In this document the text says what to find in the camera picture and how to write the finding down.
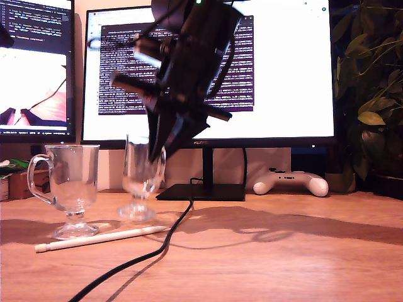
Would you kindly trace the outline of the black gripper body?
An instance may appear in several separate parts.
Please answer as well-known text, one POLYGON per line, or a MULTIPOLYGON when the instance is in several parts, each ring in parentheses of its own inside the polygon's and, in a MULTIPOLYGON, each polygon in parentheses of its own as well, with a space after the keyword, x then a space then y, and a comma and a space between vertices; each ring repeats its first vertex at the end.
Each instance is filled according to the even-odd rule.
POLYGON ((156 79, 150 82, 144 78, 125 75, 114 71, 111 73, 111 85, 139 95, 145 106, 150 126, 156 126, 159 114, 176 115, 194 112, 228 121, 232 114, 204 103, 207 87, 199 87, 197 73, 173 70, 170 61, 161 55, 136 55, 135 58, 155 67, 156 79))

